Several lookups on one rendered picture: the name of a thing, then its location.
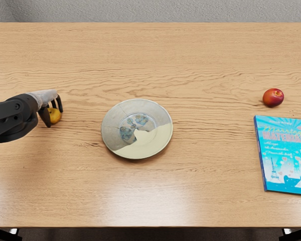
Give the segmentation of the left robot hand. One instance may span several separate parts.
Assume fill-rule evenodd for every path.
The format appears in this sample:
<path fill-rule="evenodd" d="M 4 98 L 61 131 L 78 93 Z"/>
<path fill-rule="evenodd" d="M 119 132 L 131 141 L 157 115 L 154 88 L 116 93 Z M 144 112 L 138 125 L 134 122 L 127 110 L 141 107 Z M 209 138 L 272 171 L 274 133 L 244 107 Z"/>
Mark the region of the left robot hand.
<path fill-rule="evenodd" d="M 57 91 L 55 89 L 46 89 L 26 92 L 26 94 L 37 102 L 37 113 L 46 127 L 50 128 L 53 123 L 50 120 L 49 104 L 52 105 L 53 109 L 57 109 L 60 113 L 63 112 L 62 101 Z"/>

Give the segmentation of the yellow fruit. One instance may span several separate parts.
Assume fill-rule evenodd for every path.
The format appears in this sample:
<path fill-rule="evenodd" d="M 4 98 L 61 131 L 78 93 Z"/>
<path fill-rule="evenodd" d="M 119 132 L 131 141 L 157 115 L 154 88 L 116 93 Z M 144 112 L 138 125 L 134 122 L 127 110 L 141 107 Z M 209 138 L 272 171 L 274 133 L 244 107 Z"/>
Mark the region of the yellow fruit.
<path fill-rule="evenodd" d="M 50 116 L 50 122 L 52 125 L 58 123 L 61 120 L 62 113 L 57 108 L 47 108 Z"/>

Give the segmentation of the patterned grey cream plate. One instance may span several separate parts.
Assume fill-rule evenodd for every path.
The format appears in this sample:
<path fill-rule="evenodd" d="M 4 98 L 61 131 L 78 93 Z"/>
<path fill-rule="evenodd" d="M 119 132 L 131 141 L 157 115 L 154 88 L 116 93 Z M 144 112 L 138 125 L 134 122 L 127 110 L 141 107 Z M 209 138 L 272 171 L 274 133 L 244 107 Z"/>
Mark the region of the patterned grey cream plate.
<path fill-rule="evenodd" d="M 173 120 L 158 103 L 129 99 L 112 107 L 101 123 L 101 136 L 116 155 L 145 159 L 161 152 L 173 135 Z"/>

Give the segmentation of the red nectarine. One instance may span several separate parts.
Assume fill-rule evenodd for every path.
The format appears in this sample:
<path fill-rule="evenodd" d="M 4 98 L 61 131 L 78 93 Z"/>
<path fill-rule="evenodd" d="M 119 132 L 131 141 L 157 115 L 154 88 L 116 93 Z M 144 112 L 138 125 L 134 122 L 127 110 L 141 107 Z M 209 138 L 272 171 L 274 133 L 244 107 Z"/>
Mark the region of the red nectarine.
<path fill-rule="evenodd" d="M 283 103 L 284 93 L 277 88 L 268 89 L 262 97 L 262 102 L 268 107 L 276 107 Z"/>

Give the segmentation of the turquoise book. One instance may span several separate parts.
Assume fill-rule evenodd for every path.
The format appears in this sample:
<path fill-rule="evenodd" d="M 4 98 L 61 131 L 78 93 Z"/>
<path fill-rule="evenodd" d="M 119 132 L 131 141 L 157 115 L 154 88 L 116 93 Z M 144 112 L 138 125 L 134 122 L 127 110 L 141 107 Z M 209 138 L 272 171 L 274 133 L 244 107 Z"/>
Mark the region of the turquoise book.
<path fill-rule="evenodd" d="M 301 195 L 301 119 L 253 120 L 264 190 Z"/>

